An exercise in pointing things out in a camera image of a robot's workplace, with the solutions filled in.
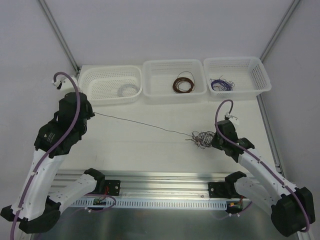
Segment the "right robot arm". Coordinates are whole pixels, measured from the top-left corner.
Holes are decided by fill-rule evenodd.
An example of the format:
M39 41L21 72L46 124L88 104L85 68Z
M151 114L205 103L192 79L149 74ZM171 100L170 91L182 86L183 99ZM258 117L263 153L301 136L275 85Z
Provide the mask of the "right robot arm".
M230 120L218 121L215 126L212 147L224 151L258 181L254 183L245 173L237 171L225 177L215 194L223 198L241 195L250 199L270 216L274 227L285 237L308 231L316 220L311 191L298 188L271 169L247 138L238 138Z

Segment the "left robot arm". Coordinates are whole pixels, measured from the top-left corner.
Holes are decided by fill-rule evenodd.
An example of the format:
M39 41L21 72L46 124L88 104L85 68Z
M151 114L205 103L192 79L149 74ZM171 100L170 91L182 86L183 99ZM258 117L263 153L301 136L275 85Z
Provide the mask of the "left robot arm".
M49 193L62 162L87 132L87 121L94 115L84 93L69 92L58 102L53 119L38 131L23 190L14 204L1 210L4 219L19 224L19 229L26 234L45 233L80 197L105 192L104 174L90 168L64 189Z

